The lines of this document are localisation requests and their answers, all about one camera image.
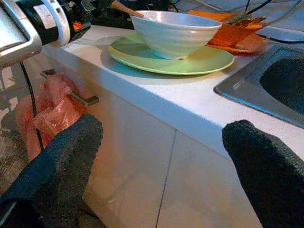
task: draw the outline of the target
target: wooden spoon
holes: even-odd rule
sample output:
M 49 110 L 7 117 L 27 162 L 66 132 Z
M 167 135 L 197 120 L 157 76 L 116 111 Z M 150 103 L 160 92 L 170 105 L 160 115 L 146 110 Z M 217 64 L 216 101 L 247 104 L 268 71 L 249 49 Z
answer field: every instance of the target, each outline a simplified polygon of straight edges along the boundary
M 126 6 L 124 6 L 123 4 L 121 4 L 119 1 L 115 0 L 112 4 L 111 4 L 111 7 L 115 8 L 115 9 L 118 9 L 122 12 L 125 12 L 125 13 L 128 13 L 128 14 L 131 14 L 133 16 L 136 16 L 136 17 L 140 17 L 140 18 L 144 18 L 144 15 L 139 13 L 139 12 L 136 12 Z

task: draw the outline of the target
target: white label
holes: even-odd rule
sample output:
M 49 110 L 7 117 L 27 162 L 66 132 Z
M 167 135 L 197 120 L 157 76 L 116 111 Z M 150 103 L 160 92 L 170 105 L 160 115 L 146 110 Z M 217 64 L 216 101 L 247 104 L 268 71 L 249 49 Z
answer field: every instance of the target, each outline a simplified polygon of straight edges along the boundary
M 56 22 L 51 14 L 51 12 L 47 9 L 45 5 L 34 6 L 34 10 L 40 16 L 42 23 L 46 29 L 50 29 L 56 27 Z

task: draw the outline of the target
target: orange plastic bag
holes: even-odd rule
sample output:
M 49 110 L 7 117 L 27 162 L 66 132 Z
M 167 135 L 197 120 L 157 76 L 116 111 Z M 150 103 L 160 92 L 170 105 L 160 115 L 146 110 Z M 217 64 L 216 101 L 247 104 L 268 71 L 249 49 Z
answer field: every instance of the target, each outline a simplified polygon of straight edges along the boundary
M 17 125 L 27 146 L 29 161 L 41 152 L 36 129 L 41 132 L 45 148 L 56 134 L 74 124 L 86 111 L 80 102 L 70 97 L 72 91 L 76 94 L 79 91 L 72 80 L 63 74 L 48 76 L 41 89 L 35 95 L 35 118 L 30 95 L 16 106 Z

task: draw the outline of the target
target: floor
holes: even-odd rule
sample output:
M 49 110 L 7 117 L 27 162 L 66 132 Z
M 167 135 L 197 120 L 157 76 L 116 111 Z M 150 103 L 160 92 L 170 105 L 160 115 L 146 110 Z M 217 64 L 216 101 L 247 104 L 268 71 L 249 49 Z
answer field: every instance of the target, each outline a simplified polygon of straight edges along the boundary
M 39 90 L 43 78 L 29 75 L 34 91 Z M 19 65 L 0 69 L 0 129 L 17 131 L 15 107 L 23 97 L 29 94 L 28 85 Z M 80 228 L 105 228 L 103 222 L 82 201 L 78 207 L 78 223 Z

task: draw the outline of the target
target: green plate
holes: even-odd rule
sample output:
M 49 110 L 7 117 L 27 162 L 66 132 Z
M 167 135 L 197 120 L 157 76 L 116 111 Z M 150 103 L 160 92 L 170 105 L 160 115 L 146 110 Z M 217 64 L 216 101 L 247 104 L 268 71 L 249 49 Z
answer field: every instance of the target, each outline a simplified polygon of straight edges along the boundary
M 168 60 L 154 56 L 138 37 L 137 33 L 128 34 L 109 46 L 111 57 L 118 62 L 137 69 L 168 75 L 208 74 L 230 66 L 232 54 L 204 46 L 190 54 L 186 59 Z

